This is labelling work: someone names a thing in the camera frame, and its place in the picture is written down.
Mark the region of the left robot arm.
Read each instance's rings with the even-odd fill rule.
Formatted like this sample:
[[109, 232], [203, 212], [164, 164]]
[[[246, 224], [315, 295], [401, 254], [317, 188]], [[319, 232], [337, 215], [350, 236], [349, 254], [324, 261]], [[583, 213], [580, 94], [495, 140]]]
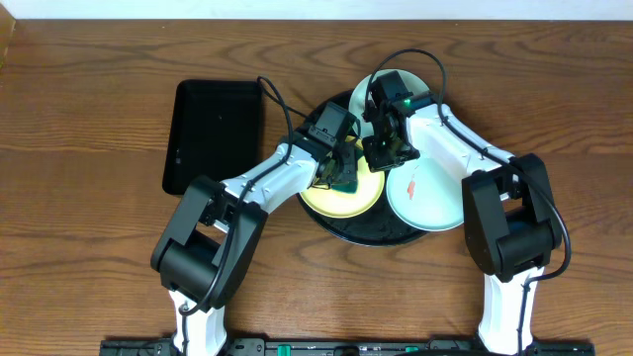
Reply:
[[360, 156], [354, 140], [327, 147], [301, 136], [280, 143], [237, 177], [192, 181], [150, 257], [175, 308], [174, 354], [221, 353], [225, 306], [246, 275], [269, 215], [327, 172], [355, 172]]

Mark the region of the light blue plate top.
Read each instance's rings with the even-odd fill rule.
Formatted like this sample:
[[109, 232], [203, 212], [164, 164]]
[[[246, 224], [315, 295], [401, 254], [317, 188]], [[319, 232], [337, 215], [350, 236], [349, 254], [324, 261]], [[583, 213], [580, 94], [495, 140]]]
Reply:
[[[401, 69], [397, 69], [397, 73], [401, 76], [406, 88], [414, 95], [421, 94], [429, 90], [429, 87], [426, 85], [426, 83], [415, 74]], [[357, 127], [354, 127], [354, 131], [360, 136], [360, 138], [364, 138], [366, 136], [371, 136], [374, 134], [372, 124], [367, 123], [363, 119], [363, 113], [365, 111], [365, 95], [369, 84], [369, 79], [370, 76], [367, 75], [362, 81], [359, 82], [359, 84], [352, 92], [348, 104], [348, 111], [360, 121], [359, 130]]]

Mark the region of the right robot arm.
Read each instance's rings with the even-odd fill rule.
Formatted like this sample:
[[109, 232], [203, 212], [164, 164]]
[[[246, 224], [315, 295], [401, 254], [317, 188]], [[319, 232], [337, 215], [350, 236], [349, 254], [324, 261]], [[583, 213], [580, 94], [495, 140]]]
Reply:
[[461, 226], [484, 274], [478, 336], [496, 354], [533, 341], [534, 289], [564, 240], [544, 162], [485, 141], [414, 74], [379, 70], [354, 89], [370, 168], [384, 171], [387, 200], [404, 223], [425, 231]]

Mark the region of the yellow plate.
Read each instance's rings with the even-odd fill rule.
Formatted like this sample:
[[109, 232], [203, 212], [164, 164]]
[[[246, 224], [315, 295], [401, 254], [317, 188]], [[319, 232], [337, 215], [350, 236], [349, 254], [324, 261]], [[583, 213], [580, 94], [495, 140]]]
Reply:
[[330, 186], [311, 186], [299, 194], [308, 207], [323, 216], [347, 219], [368, 211], [380, 198], [385, 186], [385, 173], [372, 173], [365, 159], [362, 143], [349, 135], [345, 141], [353, 140], [357, 147], [358, 189], [355, 194], [333, 191]]

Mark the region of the green yellow sponge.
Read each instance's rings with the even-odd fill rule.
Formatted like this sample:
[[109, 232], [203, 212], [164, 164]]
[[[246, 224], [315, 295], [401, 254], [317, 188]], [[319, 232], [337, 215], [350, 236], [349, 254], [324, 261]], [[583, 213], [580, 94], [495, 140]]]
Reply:
[[358, 189], [358, 182], [350, 181], [350, 182], [345, 182], [345, 183], [332, 184], [330, 188], [333, 191], [339, 192], [339, 193], [355, 194]]

